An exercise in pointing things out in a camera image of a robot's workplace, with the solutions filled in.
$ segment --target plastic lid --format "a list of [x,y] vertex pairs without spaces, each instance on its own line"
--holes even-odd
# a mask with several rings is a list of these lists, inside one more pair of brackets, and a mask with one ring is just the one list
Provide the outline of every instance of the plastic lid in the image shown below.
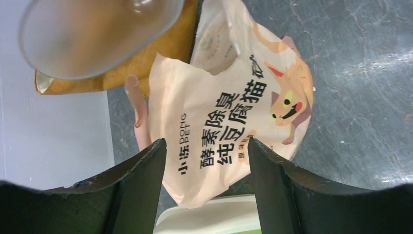
[[38,71],[60,79],[100,75],[167,31],[184,0],[32,0],[19,45]]

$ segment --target crumpled bag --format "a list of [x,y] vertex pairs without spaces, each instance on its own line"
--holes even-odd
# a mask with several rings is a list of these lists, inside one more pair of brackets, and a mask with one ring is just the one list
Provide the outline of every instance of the crumpled bag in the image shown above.
[[166,139],[163,185],[181,207],[200,207],[250,173],[251,136],[291,159],[310,121],[308,66],[290,37],[257,24],[240,0],[205,0],[191,64],[158,55],[149,81],[137,140],[142,149]]
[[142,92],[148,98],[148,76],[157,53],[189,62],[197,7],[198,0],[186,0],[179,19],[168,31],[126,62],[100,76],[83,80],[62,80],[36,71],[36,91],[41,95],[99,92],[122,85],[128,75],[135,75],[139,78]]

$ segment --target brown fabric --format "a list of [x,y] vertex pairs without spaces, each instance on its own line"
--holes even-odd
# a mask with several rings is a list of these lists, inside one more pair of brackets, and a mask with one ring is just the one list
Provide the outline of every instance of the brown fabric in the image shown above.
[[36,91],[42,95],[99,92],[122,85],[128,75],[135,75],[142,92],[149,97],[148,76],[157,53],[189,62],[197,7],[198,0],[186,0],[181,16],[167,32],[108,73],[84,80],[61,80],[36,71]]

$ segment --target pink tongue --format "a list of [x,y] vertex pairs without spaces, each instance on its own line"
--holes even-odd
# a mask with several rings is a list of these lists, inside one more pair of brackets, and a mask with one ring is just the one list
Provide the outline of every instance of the pink tongue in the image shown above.
[[297,103],[296,111],[300,111],[301,107],[302,107],[302,103],[301,102]]

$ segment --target cat face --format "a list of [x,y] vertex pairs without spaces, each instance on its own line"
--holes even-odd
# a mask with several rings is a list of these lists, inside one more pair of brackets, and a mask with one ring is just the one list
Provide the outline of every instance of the cat face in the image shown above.
[[270,115],[277,126],[289,125],[307,108],[304,87],[300,80],[291,80],[268,63],[265,65],[281,87],[280,93],[271,93]]

